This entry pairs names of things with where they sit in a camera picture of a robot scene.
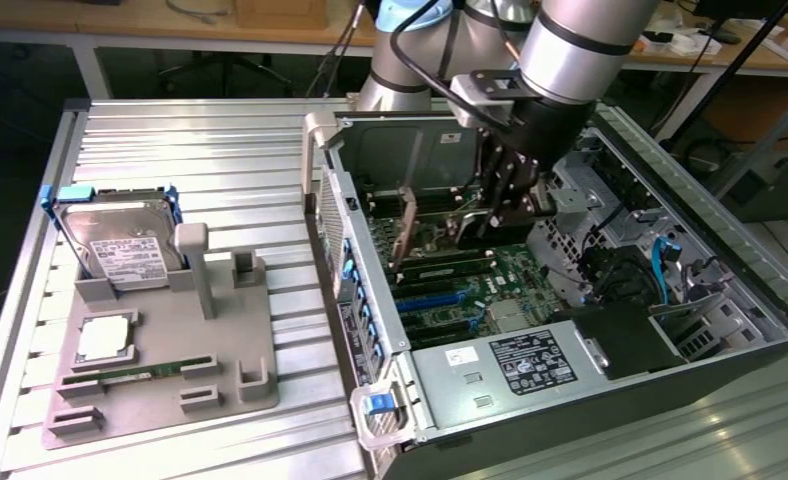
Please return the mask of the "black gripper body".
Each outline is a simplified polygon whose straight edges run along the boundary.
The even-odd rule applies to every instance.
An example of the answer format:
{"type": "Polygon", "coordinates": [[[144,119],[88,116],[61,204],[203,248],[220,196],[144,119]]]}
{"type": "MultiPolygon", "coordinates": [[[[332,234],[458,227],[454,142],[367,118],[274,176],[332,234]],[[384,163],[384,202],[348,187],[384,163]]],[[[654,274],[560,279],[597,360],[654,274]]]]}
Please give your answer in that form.
{"type": "Polygon", "coordinates": [[[539,172],[550,171],[574,146],[594,109],[594,101],[566,104],[546,97],[515,100],[507,126],[494,136],[504,147],[536,162],[539,172]]]}

